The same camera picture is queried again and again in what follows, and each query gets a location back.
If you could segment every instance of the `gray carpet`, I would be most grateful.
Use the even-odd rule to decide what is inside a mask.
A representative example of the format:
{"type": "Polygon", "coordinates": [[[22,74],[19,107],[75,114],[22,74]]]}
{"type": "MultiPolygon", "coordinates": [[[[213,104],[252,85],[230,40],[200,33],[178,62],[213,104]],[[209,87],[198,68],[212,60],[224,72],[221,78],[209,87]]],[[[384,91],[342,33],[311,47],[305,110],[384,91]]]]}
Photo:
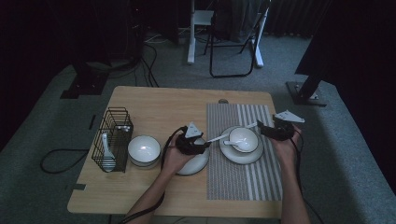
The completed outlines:
{"type": "MultiPolygon", "coordinates": [[[[248,77],[222,79],[209,75],[209,56],[203,55],[204,43],[198,42],[195,64],[188,65],[188,39],[182,38],[178,46],[169,41],[159,42],[150,45],[158,51],[152,72],[160,87],[267,91],[273,96],[276,111],[288,109],[305,119],[305,124],[300,125],[304,132],[301,169],[304,196],[325,223],[396,223],[395,195],[336,88],[320,83],[318,92],[327,101],[326,107],[295,105],[290,98],[285,83],[305,81],[306,76],[294,75],[294,71],[309,40],[265,35],[260,43],[264,68],[255,68],[248,77]]],[[[231,53],[226,58],[236,61],[217,60],[216,72],[233,73],[239,67],[248,67],[248,50],[243,55],[236,55],[236,50],[219,50],[227,50],[217,51],[219,57],[231,53]]],[[[145,48],[144,58],[151,63],[153,50],[145,48]]],[[[143,75],[142,66],[134,72],[114,72],[102,95],[82,95],[76,100],[60,99],[75,76],[71,66],[51,81],[0,154],[0,223],[108,222],[105,215],[71,214],[67,211],[82,162],[59,175],[43,173],[39,163],[47,152],[55,148],[89,148],[100,122],[96,119],[90,130],[92,115],[100,117],[103,114],[116,86],[147,86],[143,75]]],[[[46,165],[50,169],[59,169],[79,155],[77,152],[62,153],[50,157],[46,165]]],[[[311,210],[309,215],[313,223],[318,223],[311,210]]],[[[120,216],[114,216],[113,222],[118,219],[120,216]]],[[[178,220],[178,223],[189,223],[187,219],[178,220]]],[[[156,218],[156,223],[164,222],[162,217],[156,218]]],[[[205,222],[205,218],[196,218],[194,223],[205,222]]],[[[273,222],[265,219],[233,220],[233,223],[273,222]]],[[[221,219],[215,219],[213,223],[221,223],[221,219]]]]}

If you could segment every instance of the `utensil holder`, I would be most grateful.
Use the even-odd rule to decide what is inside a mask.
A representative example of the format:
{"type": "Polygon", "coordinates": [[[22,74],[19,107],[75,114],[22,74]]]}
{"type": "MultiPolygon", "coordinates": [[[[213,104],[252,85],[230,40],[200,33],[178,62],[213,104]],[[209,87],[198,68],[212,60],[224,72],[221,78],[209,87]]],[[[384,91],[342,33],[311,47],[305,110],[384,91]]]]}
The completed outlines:
{"type": "Polygon", "coordinates": [[[125,107],[109,107],[102,119],[100,128],[93,140],[94,149],[92,159],[103,169],[104,146],[102,133],[107,133],[109,148],[113,153],[116,166],[111,172],[125,173],[126,162],[128,161],[128,144],[131,141],[134,125],[125,107]]]}

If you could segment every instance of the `black wall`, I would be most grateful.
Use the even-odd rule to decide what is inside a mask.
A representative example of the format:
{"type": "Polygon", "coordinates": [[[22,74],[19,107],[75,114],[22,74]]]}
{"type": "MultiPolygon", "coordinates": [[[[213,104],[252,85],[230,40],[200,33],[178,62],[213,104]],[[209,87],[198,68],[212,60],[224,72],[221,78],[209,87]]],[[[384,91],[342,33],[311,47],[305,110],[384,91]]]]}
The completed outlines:
{"type": "Polygon", "coordinates": [[[0,3],[0,150],[67,64],[39,1],[0,3]]]}
{"type": "Polygon", "coordinates": [[[395,2],[333,0],[296,73],[336,86],[396,192],[395,2]]]}

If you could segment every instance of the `white tag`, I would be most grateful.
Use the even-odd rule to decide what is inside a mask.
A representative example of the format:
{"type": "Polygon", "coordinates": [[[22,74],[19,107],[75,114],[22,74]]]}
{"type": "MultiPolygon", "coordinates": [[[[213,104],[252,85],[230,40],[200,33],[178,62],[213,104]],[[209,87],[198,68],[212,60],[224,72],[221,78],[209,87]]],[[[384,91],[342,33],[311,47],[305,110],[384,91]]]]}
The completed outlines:
{"type": "Polygon", "coordinates": [[[199,131],[198,128],[195,126],[195,124],[193,122],[191,122],[189,124],[189,129],[187,129],[187,132],[186,132],[186,138],[199,136],[201,134],[202,134],[201,131],[199,131]]]}
{"type": "Polygon", "coordinates": [[[305,122],[304,119],[294,115],[289,110],[286,110],[285,112],[282,112],[282,113],[279,113],[279,114],[275,114],[275,117],[278,118],[278,119],[286,120],[286,121],[300,122],[300,123],[304,123],[305,122]]]}

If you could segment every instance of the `small bowl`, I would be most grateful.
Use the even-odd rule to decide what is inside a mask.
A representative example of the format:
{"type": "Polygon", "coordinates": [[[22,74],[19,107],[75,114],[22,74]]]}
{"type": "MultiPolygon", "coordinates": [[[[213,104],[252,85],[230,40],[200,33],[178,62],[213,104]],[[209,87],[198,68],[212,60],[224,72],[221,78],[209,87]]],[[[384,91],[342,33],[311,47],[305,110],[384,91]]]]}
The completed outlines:
{"type": "Polygon", "coordinates": [[[128,145],[129,158],[139,168],[154,167],[161,155],[161,147],[155,138],[140,135],[131,140],[128,145]]]}
{"type": "Polygon", "coordinates": [[[259,139],[257,135],[247,128],[234,128],[230,132],[230,141],[231,142],[244,142],[247,146],[246,149],[242,149],[238,146],[232,145],[238,151],[241,152],[252,152],[259,145],[259,139]]]}

